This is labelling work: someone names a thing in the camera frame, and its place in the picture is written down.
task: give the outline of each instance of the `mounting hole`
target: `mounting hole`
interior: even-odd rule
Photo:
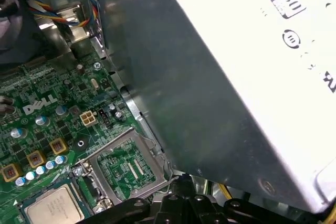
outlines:
[[[79,147],[82,147],[84,145],[84,141],[83,140],[79,140],[78,143],[77,143],[77,145]]]
[[[134,206],[136,207],[142,207],[144,204],[141,201],[138,201],[136,203],[134,203]]]
[[[170,199],[170,200],[177,200],[177,197],[175,195],[171,195],[168,199]]]
[[[204,197],[202,195],[196,195],[195,199],[198,200],[198,201],[201,201],[201,200],[204,199]]]
[[[237,201],[231,201],[231,206],[233,206],[233,207],[240,207],[240,203],[239,202],[237,202]]]

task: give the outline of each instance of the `green circuit board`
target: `green circuit board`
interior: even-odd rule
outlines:
[[[27,172],[35,170],[26,156],[39,150],[47,161],[54,160],[56,154],[49,143],[59,137],[65,141],[68,151],[62,154],[66,157],[64,164],[24,186],[16,186],[14,181],[6,182],[0,175],[0,224],[25,223],[26,219],[19,210],[22,202],[50,184],[65,179],[73,164],[130,127],[141,132],[108,71],[104,67],[100,70],[94,68],[94,63],[101,60],[93,47],[90,48],[76,59],[73,56],[56,60],[42,59],[19,66],[5,77],[1,76],[0,95],[14,99],[16,112],[0,119],[0,168],[17,164],[24,177]],[[85,73],[76,69],[78,64],[84,66]],[[108,105],[112,103],[122,113],[121,121],[109,112]],[[66,107],[69,112],[67,116],[55,112],[59,105]],[[94,114],[97,124],[84,126],[80,114],[86,111]],[[49,122],[43,126],[37,125],[35,118],[39,115],[45,116]],[[13,128],[24,129],[26,137],[11,137]],[[78,140],[85,142],[85,149],[76,146]],[[138,158],[145,167],[142,157]],[[149,168],[144,171],[149,172],[149,177],[152,176]],[[82,180],[78,184],[85,190]],[[133,187],[123,188],[122,193],[129,194]],[[85,194],[88,205],[94,205],[90,193],[86,191]]]
[[[97,160],[104,177],[120,200],[128,199],[133,190],[139,190],[156,180],[131,139],[101,154]]]

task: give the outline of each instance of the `screw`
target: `screw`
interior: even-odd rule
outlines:
[[[169,197],[170,200],[177,200],[177,197],[175,195],[172,195]]]
[[[143,206],[143,203],[141,201],[138,201],[138,202],[134,203],[134,206],[141,207],[141,206]]]
[[[233,206],[233,207],[240,207],[240,203],[237,202],[237,201],[232,201],[230,204],[231,204],[231,206]]]
[[[95,213],[98,214],[100,212],[103,212],[105,209],[103,207],[98,207],[96,210],[95,210]]]
[[[98,71],[98,70],[100,70],[100,69],[102,69],[102,65],[101,65],[101,63],[100,62],[95,62],[94,64],[93,64],[93,68],[96,70],[96,71]]]
[[[261,179],[260,180],[260,184],[261,187],[271,196],[274,196],[276,194],[276,191],[274,189],[274,187],[272,186],[272,184],[270,182],[268,182],[265,179]]]
[[[84,169],[81,166],[77,166],[76,168],[73,169],[72,171],[76,177],[79,177],[84,174]]]
[[[196,195],[196,196],[195,196],[195,199],[198,200],[198,201],[201,201],[201,200],[204,199],[204,197],[201,196],[201,195]]]

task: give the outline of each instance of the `dell logo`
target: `dell logo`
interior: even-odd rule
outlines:
[[[23,107],[23,111],[26,115],[32,114],[35,110],[40,110],[43,108],[43,106],[48,106],[54,102],[57,102],[57,98],[53,98],[53,96],[50,94],[48,95],[49,101],[47,101],[45,98],[42,98],[41,101],[35,101],[32,105],[27,105]]]

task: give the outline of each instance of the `80 plus logo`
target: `80 plus logo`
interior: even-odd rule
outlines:
[[[288,19],[306,9],[299,0],[271,0],[283,18]]]

